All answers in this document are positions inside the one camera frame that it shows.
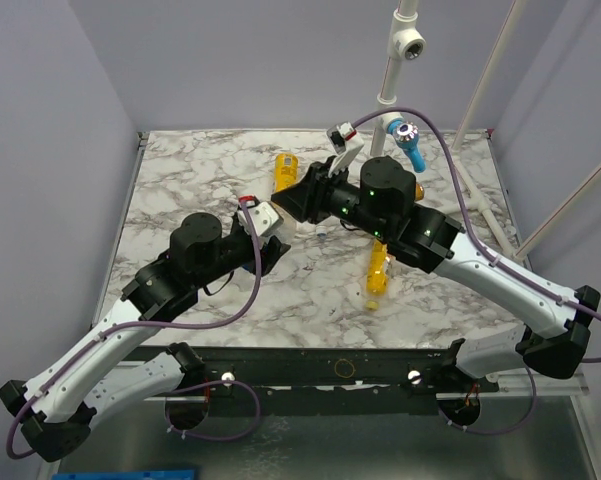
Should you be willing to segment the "clear bottle blue label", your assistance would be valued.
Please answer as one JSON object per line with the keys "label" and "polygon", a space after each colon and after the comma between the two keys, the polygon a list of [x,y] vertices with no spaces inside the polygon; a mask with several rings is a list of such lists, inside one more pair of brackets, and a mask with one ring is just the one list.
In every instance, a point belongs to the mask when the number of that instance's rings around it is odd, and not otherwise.
{"label": "clear bottle blue label", "polygon": [[[268,243],[265,242],[261,245],[261,248],[259,250],[262,276],[265,276],[267,273],[267,265],[268,265],[267,252],[268,252]],[[255,259],[251,259],[248,262],[244,263],[242,265],[242,269],[249,272],[250,274],[254,275],[256,273]]]}

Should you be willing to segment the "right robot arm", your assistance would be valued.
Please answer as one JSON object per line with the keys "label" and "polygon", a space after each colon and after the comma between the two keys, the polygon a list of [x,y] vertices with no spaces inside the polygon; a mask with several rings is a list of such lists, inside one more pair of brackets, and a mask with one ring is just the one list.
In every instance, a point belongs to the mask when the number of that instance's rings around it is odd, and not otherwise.
{"label": "right robot arm", "polygon": [[473,239],[446,214],[415,200],[415,176],[389,156],[366,161],[360,181],[314,162],[295,185],[272,196],[298,222],[336,217],[385,244],[398,262],[455,281],[507,310],[520,325],[452,344],[440,379],[460,392],[489,374],[528,367],[569,379],[582,363],[600,295],[552,283]]}

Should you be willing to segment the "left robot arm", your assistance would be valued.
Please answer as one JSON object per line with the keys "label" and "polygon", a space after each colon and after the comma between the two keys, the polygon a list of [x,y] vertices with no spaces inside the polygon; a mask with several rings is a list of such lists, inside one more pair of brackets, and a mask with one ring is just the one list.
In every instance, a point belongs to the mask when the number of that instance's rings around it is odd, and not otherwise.
{"label": "left robot arm", "polygon": [[114,368],[136,347],[193,307],[199,292],[241,267],[260,281],[289,247],[283,224],[268,202],[246,201],[228,235],[220,220],[187,216],[168,248],[141,268],[100,322],[52,366],[27,380],[10,380],[0,399],[13,415],[8,435],[21,433],[32,453],[54,462],[75,451],[100,423],[156,394],[194,393],[204,364],[185,344],[176,344],[125,374]]}

